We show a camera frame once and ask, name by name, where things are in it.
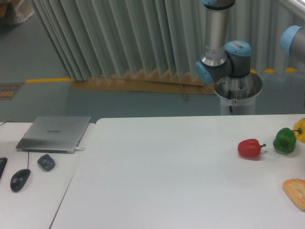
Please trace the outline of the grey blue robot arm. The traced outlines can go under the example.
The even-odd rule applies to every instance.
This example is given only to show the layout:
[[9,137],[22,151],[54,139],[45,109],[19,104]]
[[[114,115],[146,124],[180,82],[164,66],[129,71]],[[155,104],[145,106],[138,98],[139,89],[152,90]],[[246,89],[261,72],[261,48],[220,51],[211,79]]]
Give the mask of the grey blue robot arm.
[[[305,20],[304,0],[276,0],[291,13]],[[206,84],[223,77],[241,78],[250,73],[251,46],[243,41],[225,44],[229,9],[235,0],[201,0],[207,9],[205,51],[195,68]],[[287,28],[280,39],[281,49],[289,56],[305,63],[305,28],[297,25]]]

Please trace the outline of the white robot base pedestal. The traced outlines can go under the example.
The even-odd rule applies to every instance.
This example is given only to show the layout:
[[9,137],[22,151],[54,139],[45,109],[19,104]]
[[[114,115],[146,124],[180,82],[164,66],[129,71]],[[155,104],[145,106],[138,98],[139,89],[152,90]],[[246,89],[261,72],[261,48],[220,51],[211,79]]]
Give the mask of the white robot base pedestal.
[[262,87],[262,79],[254,73],[240,78],[226,76],[217,81],[214,90],[220,99],[221,115],[254,115]]

